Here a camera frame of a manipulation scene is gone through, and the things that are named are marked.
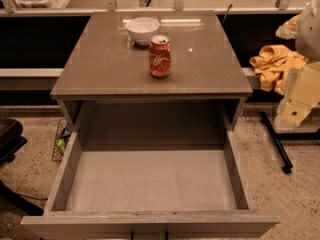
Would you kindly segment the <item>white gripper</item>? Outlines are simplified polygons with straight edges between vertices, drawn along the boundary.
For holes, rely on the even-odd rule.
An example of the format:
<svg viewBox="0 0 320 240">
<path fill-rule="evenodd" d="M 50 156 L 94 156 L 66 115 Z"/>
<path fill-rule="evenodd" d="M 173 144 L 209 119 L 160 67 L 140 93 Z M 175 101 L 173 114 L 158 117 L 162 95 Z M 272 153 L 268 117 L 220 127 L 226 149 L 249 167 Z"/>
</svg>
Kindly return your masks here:
<svg viewBox="0 0 320 240">
<path fill-rule="evenodd" d="M 291 68 L 285 83 L 285 99 L 276 112 L 277 129 L 298 127 L 320 103 L 320 62 L 306 64 L 302 69 Z"/>
</svg>

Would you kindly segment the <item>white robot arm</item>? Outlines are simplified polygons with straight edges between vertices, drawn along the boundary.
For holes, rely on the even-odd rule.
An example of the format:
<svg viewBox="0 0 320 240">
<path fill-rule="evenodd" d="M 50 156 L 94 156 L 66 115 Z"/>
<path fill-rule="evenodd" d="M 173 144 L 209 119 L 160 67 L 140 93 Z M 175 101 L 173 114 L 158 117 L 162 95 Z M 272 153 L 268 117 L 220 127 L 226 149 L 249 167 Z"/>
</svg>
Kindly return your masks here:
<svg viewBox="0 0 320 240">
<path fill-rule="evenodd" d="M 286 77 L 274 119 L 276 128 L 282 130 L 298 127 L 320 103 L 320 0 L 312 0 L 302 12 L 295 46 L 308 62 L 301 69 L 291 67 Z"/>
</svg>

